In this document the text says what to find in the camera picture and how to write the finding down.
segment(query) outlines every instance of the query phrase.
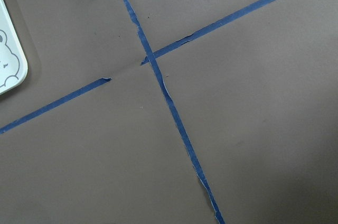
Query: gray floor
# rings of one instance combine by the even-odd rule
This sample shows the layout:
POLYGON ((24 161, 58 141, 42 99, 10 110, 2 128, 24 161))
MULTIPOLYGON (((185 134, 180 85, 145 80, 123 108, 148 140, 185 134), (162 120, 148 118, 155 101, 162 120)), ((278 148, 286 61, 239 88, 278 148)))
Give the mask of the gray floor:
MULTIPOLYGON (((123 0, 5 0, 0 223, 217 223, 123 0)), ((153 51, 257 0, 130 0, 153 51)), ((338 0, 277 0, 157 59, 228 224, 338 222, 338 0)))

